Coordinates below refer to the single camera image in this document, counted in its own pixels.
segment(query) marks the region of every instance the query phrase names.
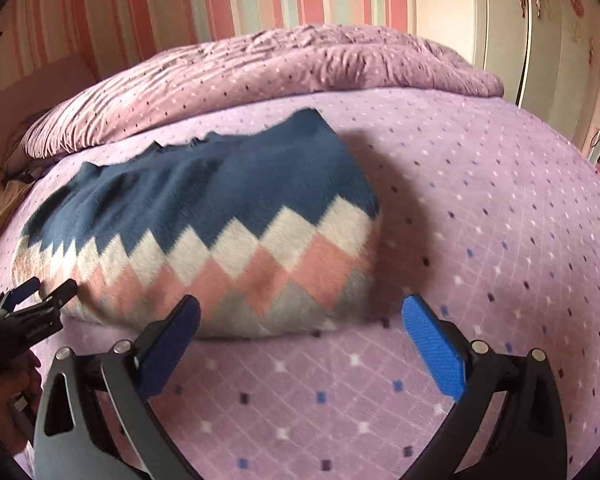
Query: human hand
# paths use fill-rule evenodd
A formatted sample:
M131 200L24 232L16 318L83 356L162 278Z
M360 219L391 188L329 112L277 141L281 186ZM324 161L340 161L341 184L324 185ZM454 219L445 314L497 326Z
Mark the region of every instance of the human hand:
M28 370L8 370L0 374L0 440L12 455L23 452L27 439L16 427L8 401L20 393L24 393L34 413L38 412L42 393L42 377L36 368L40 361L30 350L27 352Z

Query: white wardrobe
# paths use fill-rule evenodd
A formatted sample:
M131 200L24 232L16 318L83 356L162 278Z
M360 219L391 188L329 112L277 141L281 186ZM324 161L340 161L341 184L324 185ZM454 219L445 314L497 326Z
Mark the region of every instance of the white wardrobe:
M416 33L496 73L505 99L581 147L600 107L597 0L415 0Z

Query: metal bolt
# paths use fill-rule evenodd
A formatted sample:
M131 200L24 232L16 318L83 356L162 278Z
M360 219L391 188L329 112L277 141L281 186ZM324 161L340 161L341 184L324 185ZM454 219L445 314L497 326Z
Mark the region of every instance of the metal bolt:
M531 351L531 357L536 361L544 361L546 359L546 354L539 348L534 348Z
M480 340L471 343L471 348L477 354L486 354L489 351L489 345Z
M123 339L122 341L118 341L115 345L113 345L113 351L116 354L124 354L131 350L131 341L128 339Z
M56 359L67 359L71 355L71 349L68 346L63 346L56 352Z

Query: polka dot bedsheet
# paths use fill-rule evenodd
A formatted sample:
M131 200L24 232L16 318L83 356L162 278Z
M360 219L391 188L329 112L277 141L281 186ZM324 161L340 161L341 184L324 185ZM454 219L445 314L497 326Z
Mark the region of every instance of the polka dot bedsheet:
M214 479L390 480L451 408L401 328L419 292L468 339L498 352L543 348L560 391L573 477L600 444L600 176L547 124L499 98L436 90L324 92L191 118L62 160L0 240L0 290L27 218L84 161L113 164L153 140L253 133L314 107L342 136L384 210L378 322L304 335L194 342L152 407ZM124 330L67 319L35 348L106 351ZM488 417L493 425L495 402ZM128 443L104 400L112 432ZM479 457L485 425L464 465Z

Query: wall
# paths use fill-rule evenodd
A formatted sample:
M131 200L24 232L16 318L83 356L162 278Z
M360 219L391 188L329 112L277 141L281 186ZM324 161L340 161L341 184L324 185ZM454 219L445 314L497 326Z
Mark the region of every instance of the wall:
M408 0L9 0L0 14L0 92L81 53L99 78L156 52L301 23L413 32Z

